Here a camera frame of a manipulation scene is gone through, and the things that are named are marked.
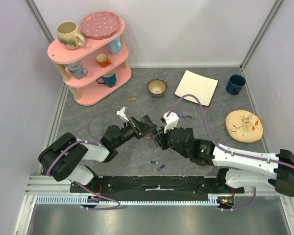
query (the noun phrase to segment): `pink shelving unit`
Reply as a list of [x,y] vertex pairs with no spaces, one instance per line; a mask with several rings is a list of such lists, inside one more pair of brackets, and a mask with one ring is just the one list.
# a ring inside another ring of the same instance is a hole
[[[120,18],[120,27],[118,31],[110,38],[102,40],[86,39],[86,45],[77,49],[66,49],[61,45],[58,39],[54,40],[48,47],[48,56],[61,74],[63,81],[69,86],[77,103],[81,105],[93,105],[115,91],[117,88],[128,82],[131,78],[132,71],[127,64],[128,48],[124,41],[124,21]],[[106,47],[110,41],[120,36],[122,49],[118,54],[111,54]],[[96,62],[96,56],[99,53],[109,55],[111,64],[102,68]],[[65,64],[73,63],[80,60],[84,68],[88,69],[88,74],[82,79],[76,79],[68,69],[64,68]],[[115,69],[117,83],[114,87],[107,87],[97,83],[97,79],[110,70]]]

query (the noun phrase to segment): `small purple object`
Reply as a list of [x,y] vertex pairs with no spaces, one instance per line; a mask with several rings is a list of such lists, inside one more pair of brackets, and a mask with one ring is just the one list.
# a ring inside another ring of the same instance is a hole
[[159,167],[159,168],[157,169],[157,171],[160,171],[160,170],[163,169],[163,168],[165,168],[165,165],[162,165],[161,167]]

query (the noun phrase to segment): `blue mug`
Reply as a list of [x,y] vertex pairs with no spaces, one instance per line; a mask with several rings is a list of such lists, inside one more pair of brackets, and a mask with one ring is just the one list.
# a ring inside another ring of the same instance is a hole
[[111,54],[118,54],[122,48],[120,37],[112,40],[107,44],[108,50]]
[[86,68],[83,68],[80,61],[67,64],[67,68],[76,79],[82,79],[84,76],[88,74],[88,70]]
[[226,91],[230,94],[238,94],[245,85],[246,80],[240,75],[232,75],[226,85]]
[[96,80],[99,84],[104,84],[108,87],[114,87],[117,83],[117,77],[114,70],[109,71],[105,75],[101,76]]

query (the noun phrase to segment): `dark blue mug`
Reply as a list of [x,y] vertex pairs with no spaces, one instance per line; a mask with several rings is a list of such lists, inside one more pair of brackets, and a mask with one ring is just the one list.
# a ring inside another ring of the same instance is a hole
[[117,77],[114,70],[109,71],[105,75],[101,76],[96,80],[99,84],[106,85],[108,87],[114,87],[117,83]]
[[226,85],[226,91],[230,94],[238,94],[245,85],[246,80],[240,75],[232,75]]

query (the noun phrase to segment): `square plate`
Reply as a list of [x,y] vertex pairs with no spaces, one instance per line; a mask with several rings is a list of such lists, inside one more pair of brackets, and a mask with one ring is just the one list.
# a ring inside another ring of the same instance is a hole
[[[218,80],[186,70],[174,94],[179,97],[185,94],[192,94],[200,100],[202,105],[208,106],[215,92],[217,83]],[[185,97],[184,99],[197,103],[192,97]]]

